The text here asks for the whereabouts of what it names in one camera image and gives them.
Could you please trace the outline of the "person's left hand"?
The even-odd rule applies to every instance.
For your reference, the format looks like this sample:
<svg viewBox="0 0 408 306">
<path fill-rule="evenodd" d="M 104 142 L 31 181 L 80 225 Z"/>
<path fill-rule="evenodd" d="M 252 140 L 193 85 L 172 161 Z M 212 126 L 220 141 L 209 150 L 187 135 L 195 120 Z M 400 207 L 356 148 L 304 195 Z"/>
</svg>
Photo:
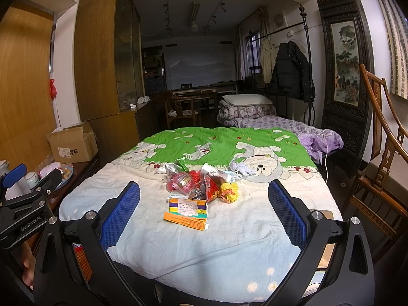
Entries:
<svg viewBox="0 0 408 306">
<path fill-rule="evenodd" d="M 21 246 L 21 264 L 23 266 L 23 282 L 33 289 L 36 259 L 27 243 Z"/>
</svg>

